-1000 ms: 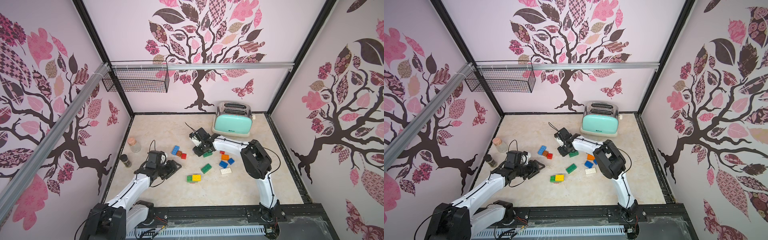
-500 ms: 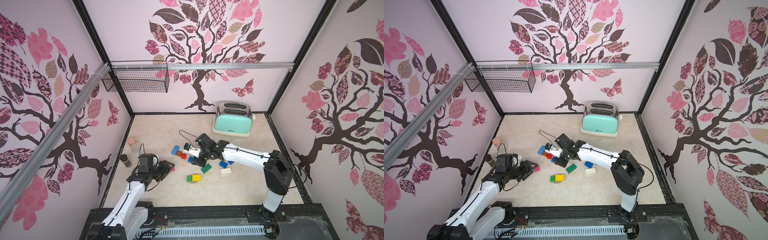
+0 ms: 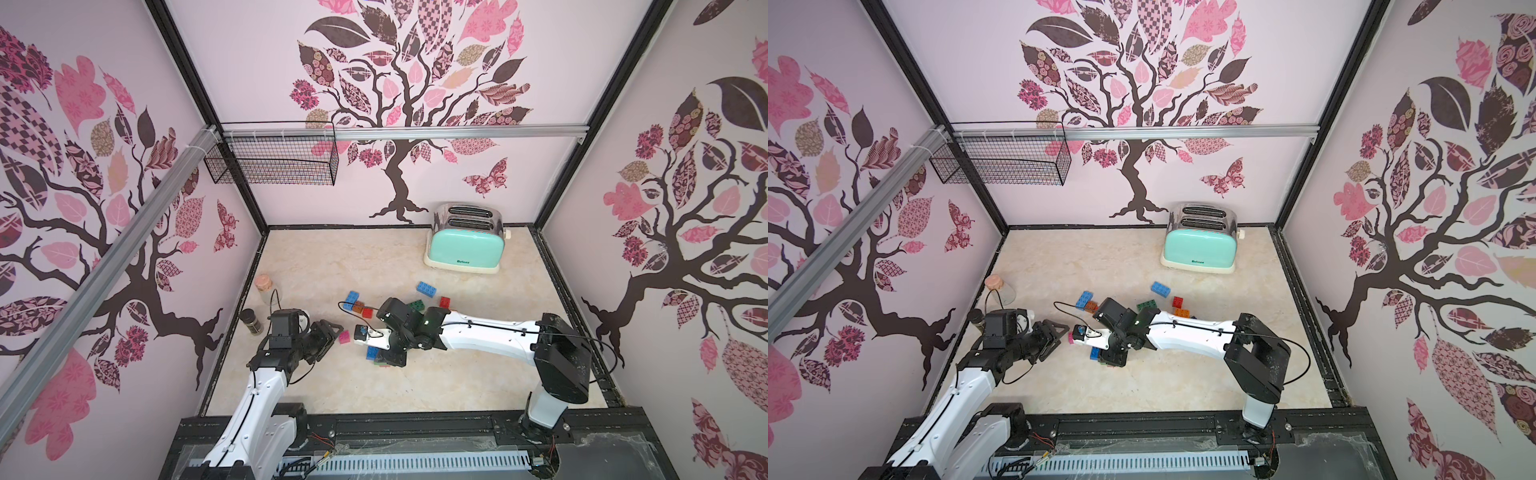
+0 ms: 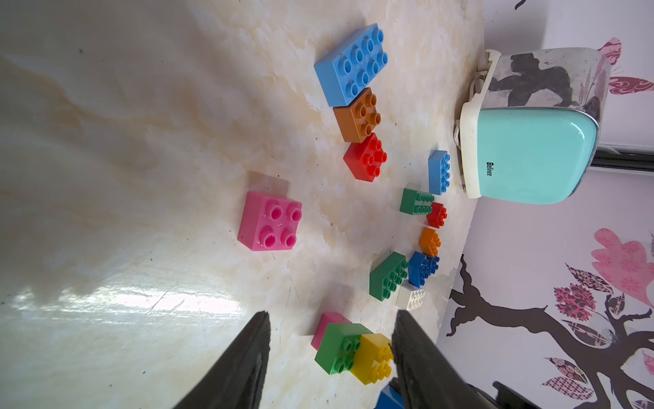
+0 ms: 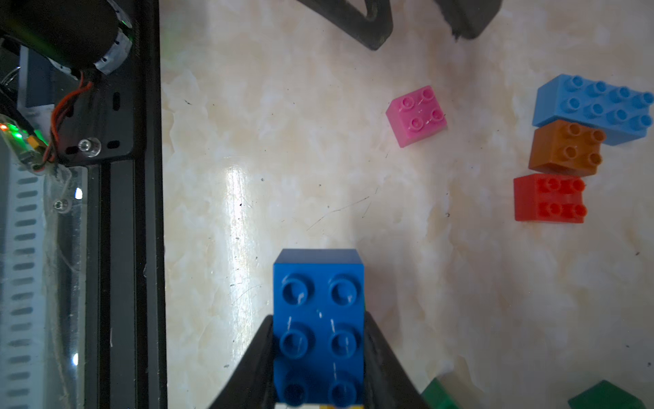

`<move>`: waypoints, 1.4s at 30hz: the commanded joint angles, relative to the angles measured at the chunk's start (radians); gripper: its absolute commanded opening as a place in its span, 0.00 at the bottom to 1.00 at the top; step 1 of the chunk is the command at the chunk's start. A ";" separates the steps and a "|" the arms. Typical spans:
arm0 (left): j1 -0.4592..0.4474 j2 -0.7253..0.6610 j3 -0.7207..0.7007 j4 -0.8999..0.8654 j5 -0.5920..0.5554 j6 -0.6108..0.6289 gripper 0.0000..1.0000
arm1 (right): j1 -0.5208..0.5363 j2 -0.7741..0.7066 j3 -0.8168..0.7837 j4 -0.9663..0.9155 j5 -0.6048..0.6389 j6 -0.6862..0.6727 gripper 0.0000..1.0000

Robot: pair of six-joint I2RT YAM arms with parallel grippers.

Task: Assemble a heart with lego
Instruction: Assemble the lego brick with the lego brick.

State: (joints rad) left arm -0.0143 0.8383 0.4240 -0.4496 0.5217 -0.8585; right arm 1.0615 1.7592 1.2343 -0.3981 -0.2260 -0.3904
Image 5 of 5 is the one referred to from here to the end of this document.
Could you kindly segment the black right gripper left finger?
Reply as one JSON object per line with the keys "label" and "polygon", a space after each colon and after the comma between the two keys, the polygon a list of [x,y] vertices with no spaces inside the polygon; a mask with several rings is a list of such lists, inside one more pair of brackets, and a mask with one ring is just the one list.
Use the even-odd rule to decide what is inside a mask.
{"label": "black right gripper left finger", "polygon": [[264,318],[231,378],[210,409],[257,408],[276,405],[274,387],[274,317]]}

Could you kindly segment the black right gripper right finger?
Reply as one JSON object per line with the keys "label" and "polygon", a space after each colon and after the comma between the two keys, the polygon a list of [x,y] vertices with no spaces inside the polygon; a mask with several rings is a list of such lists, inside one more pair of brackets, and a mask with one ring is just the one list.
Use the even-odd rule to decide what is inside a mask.
{"label": "black right gripper right finger", "polygon": [[429,408],[369,311],[364,313],[364,408]]}

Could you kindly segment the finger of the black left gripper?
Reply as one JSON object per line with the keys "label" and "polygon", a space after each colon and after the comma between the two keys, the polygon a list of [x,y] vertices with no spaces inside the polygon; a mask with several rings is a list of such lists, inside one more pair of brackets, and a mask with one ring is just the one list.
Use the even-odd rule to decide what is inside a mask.
{"label": "finger of the black left gripper", "polygon": [[476,39],[496,17],[502,0],[436,0],[455,39]]}
{"label": "finger of the black left gripper", "polygon": [[378,50],[393,32],[389,0],[365,0],[361,13],[346,0],[299,0],[367,49]]}

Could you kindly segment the bright green brick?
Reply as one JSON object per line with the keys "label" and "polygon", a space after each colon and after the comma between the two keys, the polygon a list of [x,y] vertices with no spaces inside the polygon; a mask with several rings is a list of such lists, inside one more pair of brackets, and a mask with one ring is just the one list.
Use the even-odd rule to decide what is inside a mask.
{"label": "bright green brick", "polygon": [[459,409],[456,401],[437,378],[430,382],[421,397],[430,409]]}

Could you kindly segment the blue long brick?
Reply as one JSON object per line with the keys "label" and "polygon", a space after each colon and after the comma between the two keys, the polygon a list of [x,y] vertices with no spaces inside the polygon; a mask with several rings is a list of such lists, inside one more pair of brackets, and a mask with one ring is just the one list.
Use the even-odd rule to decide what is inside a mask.
{"label": "blue long brick", "polygon": [[284,249],[274,263],[278,401],[363,402],[364,264],[354,249]]}

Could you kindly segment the yellow small brick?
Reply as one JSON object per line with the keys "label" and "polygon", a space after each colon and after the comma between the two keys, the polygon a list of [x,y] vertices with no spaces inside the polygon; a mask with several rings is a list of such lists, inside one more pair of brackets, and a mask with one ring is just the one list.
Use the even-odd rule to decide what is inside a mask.
{"label": "yellow small brick", "polygon": [[313,405],[313,404],[308,404],[308,405],[302,405],[300,407],[292,407],[286,404],[278,403],[275,404],[274,406],[275,409],[363,409],[364,407],[362,406],[352,406],[352,407],[333,407],[329,405]]}

